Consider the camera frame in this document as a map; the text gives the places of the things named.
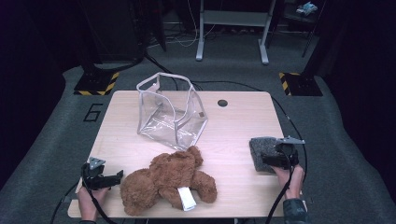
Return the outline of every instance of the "human hand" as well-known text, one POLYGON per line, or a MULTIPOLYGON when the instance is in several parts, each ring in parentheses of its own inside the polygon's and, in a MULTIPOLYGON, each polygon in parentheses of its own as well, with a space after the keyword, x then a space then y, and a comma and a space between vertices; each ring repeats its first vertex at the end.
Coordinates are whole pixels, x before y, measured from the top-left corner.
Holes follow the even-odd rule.
MULTIPOLYGON (((290 171, 275 166, 272 166, 272 168, 274 169, 277 175, 277 180, 279 182, 280 187, 283 188, 289 180, 290 171)), ((301 189, 303 188, 303 180, 304 180, 304 169, 299 164, 297 164, 296 166, 294 166, 294 171, 291 176, 289 188, 285 192, 286 199, 300 198, 300 192, 301 189)))
MULTIPOLYGON (((93 197, 99 202, 100 206, 104 204, 105 197, 109 189, 110 188, 105 188, 92 191, 93 197)), ((77 196, 81 220, 96 221, 96 218, 98 217, 98 211, 95 207, 95 204, 93 204, 91 195, 87 189, 85 187, 81 187, 77 193, 77 196)))

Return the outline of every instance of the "cable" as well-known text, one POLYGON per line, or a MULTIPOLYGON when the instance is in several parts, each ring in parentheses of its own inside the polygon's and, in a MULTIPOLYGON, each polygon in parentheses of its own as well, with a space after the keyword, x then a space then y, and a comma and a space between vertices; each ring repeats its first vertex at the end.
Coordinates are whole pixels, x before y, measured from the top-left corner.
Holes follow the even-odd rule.
MULTIPOLYGON (((300 132, 298 131, 297 127, 294 125, 294 122, 291 120, 291 118, 286 114, 285 110, 283 109, 282 105, 280 105, 279 101, 277 99, 275 99, 273 96, 271 96, 271 98, 276 102, 276 104, 279 106, 279 108, 282 110, 283 114, 286 116, 286 118, 288 118, 291 126, 293 126, 294 130, 297 132, 297 135, 299 136, 300 139, 303 139, 300 132)), ((304 150, 304 163, 305 163, 305 168, 304 168, 304 180, 303 182, 305 182, 305 178, 306 178, 306 173, 308 173, 308 158, 306 155, 306 148, 305 148, 305 144, 303 144, 303 150, 304 150)))
POLYGON ((268 217, 267 217, 267 219, 265 220, 265 224, 269 224, 269 223, 270 223, 271 218, 272 218, 272 216, 273 216, 273 214, 274 214, 274 212, 275 212, 275 210, 276 210, 277 205, 279 204, 279 202, 280 202, 280 200, 282 199, 283 195, 285 195, 286 190, 288 190, 288 188, 289 188, 289 186, 290 186, 291 177, 292 177, 293 171, 294 171, 293 167, 292 167, 291 164, 290 164, 289 156, 286 155, 286 153, 285 153, 282 149, 280 149, 280 151, 281 151, 282 154, 286 157, 287 162, 288 162, 288 167, 289 167, 289 180, 288 180, 288 182, 286 182, 286 184, 285 184, 285 186, 283 187, 283 189, 282 189, 282 190, 280 191, 280 193, 277 195, 276 200, 275 200, 275 202, 274 202, 274 204, 273 204, 273 206, 272 206, 272 208, 271 208, 271 210, 270 210, 270 213, 268 214, 268 217))
POLYGON ((56 213, 58 212, 59 207, 61 206, 61 204, 64 202, 64 199, 67 197, 67 195, 70 193, 70 191, 72 191, 72 189, 74 189, 76 187, 76 185, 78 184, 78 182, 76 184, 74 184, 67 192, 66 194, 62 197, 62 199, 58 202, 58 204, 55 207, 55 210, 53 211, 52 214, 52 218, 50 219, 50 223, 52 224, 53 221, 55 220, 55 216, 56 213))
POLYGON ((252 86, 249 86, 249 85, 247 85, 247 84, 244 84, 244 83, 240 83, 240 82, 235 82, 235 81, 191 81, 191 83, 215 83, 215 82, 224 82, 224 83, 233 83, 233 84, 237 84, 237 85, 240 85, 240 86, 244 86, 244 87, 248 87, 248 88, 251 88, 251 89, 253 89, 253 90, 255 90, 255 91, 262 91, 262 90, 260 90, 260 89, 257 89, 257 88, 254 88, 254 87, 252 87, 252 86))
MULTIPOLYGON (((240 31, 240 32, 238 32, 238 33, 234 33, 234 34, 224 34, 222 31, 220 31, 220 32, 219 32, 220 35, 219 35, 218 32, 212 32, 214 26, 212 26, 212 28, 204 35, 204 37, 205 37, 206 40, 214 40, 214 39, 216 39, 217 37, 226 37, 226 36, 234 36, 234 35, 252 35, 251 32, 247 32, 247 33, 246 33, 246 32, 242 32, 242 31, 240 31)), ((168 42, 166 42, 166 44, 180 44, 180 45, 182 45, 181 43, 185 43, 185 42, 192 42, 192 43, 193 43, 193 42, 195 42, 195 41, 197 40, 197 38, 196 38, 195 35, 193 36, 193 39, 181 40, 180 38, 188 37, 188 36, 189 36, 189 34, 186 33, 186 31, 182 32, 182 31, 181 31, 181 28, 179 28, 178 31, 172 30, 172 28, 171 28, 171 29, 166 29, 166 31, 169 31, 169 32, 178 32, 177 34, 166 35, 166 36, 165 36, 166 39, 175 39, 175 40, 176 40, 176 41, 168 41, 168 42)), ((151 48, 154 48, 154 47, 157 47, 157 46, 160 46, 160 44, 158 43, 158 41, 155 40, 155 38, 153 38, 153 39, 149 42, 149 44, 148 44, 148 46, 147 46, 147 49, 151 49, 151 48)))
MULTIPOLYGON (((155 65, 157 65, 159 68, 161 68, 165 73, 174 74, 174 73, 172 73, 171 71, 169 71, 168 69, 166 69, 164 66, 160 65, 160 64, 157 62, 157 60, 155 60, 153 57, 149 56, 149 54, 148 54, 147 52, 145 52, 145 57, 146 57, 149 61, 151 61, 152 63, 154 63, 155 65)), ((178 86, 177 86, 176 80, 175 80, 173 77, 171 77, 171 78, 172 78, 172 80, 175 82, 176 90, 178 91, 178 86)))
POLYGON ((95 199, 95 197, 93 197, 92 194, 92 190, 88 187, 87 183, 85 183, 85 178, 84 178, 84 172, 81 169, 81 179, 82 182, 84 183, 84 186, 86 186, 86 189, 88 191, 88 193, 90 194, 91 198, 92 198, 92 202, 95 205, 96 209, 98 210, 99 214, 102 216, 102 218, 110 224, 117 224, 116 222, 112 221, 107 215, 106 213, 103 211, 102 207, 100 206, 99 202, 95 199))
POLYGON ((191 15, 191 18, 192 18, 192 22, 194 23, 195 38, 191 41, 191 43, 190 43, 189 45, 183 45, 183 44, 175 37, 175 40, 177 40, 177 42, 178 42, 181 46, 183 46, 183 47, 185 47, 185 48, 191 46, 191 45, 197 40, 197 36, 198 36, 197 25, 196 25, 196 23, 195 23, 195 19, 194 19, 193 15, 192 15, 191 6, 190 6, 190 0, 187 0, 187 3, 189 4, 189 11, 190 11, 190 15, 191 15))
MULTIPOLYGON (((224 0, 221 0, 221 3, 220 3, 220 10, 219 10, 219 11, 222 10, 222 3, 223 3, 223 1, 224 1, 224 0)), ((212 26, 212 28, 210 28, 210 30, 204 35, 204 37, 206 37, 207 35, 209 35, 209 33, 213 30, 213 28, 215 28, 215 26, 216 26, 216 24, 214 24, 214 25, 212 26)))

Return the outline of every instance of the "teddy bear arm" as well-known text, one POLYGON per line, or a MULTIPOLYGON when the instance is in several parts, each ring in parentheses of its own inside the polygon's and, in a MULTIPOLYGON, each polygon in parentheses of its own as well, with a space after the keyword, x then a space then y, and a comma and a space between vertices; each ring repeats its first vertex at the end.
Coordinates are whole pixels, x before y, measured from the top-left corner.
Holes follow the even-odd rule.
POLYGON ((170 204, 172 204, 172 207, 178 208, 178 209, 183 209, 183 205, 181 204, 181 199, 180 195, 177 191, 177 189, 174 188, 163 188, 159 190, 160 195, 165 198, 166 201, 168 201, 170 204))
POLYGON ((191 188, 197 190, 200 199, 205 203, 213 203, 218 197, 215 179, 202 171, 195 171, 191 188))

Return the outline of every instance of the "teddy bear leg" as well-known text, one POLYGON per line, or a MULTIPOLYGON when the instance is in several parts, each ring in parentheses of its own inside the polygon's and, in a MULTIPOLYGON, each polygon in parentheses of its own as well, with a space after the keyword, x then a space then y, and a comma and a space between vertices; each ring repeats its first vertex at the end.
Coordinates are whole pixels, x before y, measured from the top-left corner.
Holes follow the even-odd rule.
POLYGON ((202 171, 195 171, 191 188, 197 190, 199 197, 205 203, 213 203, 218 197, 215 179, 202 171))
POLYGON ((183 204, 181 204, 180 194, 177 189, 174 188, 163 188, 159 190, 160 195, 165 198, 172 207, 183 209, 183 204))
POLYGON ((125 177, 120 184, 120 195, 126 214, 139 216, 159 198, 158 189, 149 175, 148 169, 140 169, 125 177))

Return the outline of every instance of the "yellow and black hazard tape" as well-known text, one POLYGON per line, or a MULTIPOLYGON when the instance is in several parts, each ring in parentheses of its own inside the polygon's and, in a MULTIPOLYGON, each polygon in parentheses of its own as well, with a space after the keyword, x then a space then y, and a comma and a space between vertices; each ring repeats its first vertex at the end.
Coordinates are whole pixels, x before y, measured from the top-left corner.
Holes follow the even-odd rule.
POLYGON ((282 82, 282 87, 283 87, 283 91, 286 93, 286 95, 291 95, 291 91, 290 91, 290 85, 288 83, 288 81, 286 80, 286 76, 299 76, 299 73, 279 73, 279 77, 280 77, 280 81, 282 82))
POLYGON ((120 73, 116 73, 113 75, 105 91, 75 91, 74 94, 75 95, 109 95, 111 93, 111 90, 113 90, 119 75, 120 73))

